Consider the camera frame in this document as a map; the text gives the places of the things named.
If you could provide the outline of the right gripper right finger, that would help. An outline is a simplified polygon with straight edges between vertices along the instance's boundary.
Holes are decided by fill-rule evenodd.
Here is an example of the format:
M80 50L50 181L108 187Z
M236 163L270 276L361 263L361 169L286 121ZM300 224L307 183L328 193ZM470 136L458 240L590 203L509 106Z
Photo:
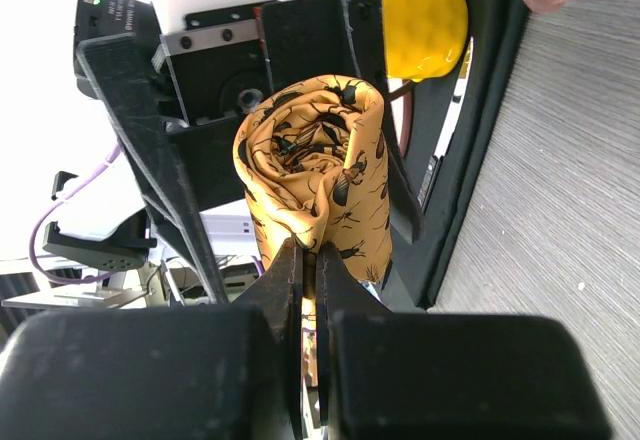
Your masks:
M324 245L320 407L331 439L609 439L581 350L553 319L394 313Z

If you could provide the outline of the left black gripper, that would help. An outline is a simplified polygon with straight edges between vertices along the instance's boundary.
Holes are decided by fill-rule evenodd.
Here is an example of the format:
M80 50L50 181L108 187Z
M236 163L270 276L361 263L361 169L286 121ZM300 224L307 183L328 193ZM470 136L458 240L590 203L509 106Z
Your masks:
M155 230L217 304L228 296L197 201L207 210L244 196L233 141L270 92L257 7L189 13L182 29L164 34L150 3L76 6L76 58L108 111ZM168 129L169 138L160 112L183 123Z

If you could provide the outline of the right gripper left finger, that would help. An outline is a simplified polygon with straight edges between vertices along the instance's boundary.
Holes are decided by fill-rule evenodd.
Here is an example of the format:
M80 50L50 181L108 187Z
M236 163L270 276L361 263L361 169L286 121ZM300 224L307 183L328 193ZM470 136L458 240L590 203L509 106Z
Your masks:
M1 353L5 439L299 439L303 253L230 304L77 309Z

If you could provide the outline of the yellow beetle print tie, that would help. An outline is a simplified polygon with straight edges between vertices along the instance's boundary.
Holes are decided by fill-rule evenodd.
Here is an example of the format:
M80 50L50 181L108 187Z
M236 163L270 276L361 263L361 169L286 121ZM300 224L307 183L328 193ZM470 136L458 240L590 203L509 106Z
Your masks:
M385 278L392 240L384 111L368 82L323 75L276 93L244 119L233 160L263 266L293 239L309 264L332 243L356 280Z

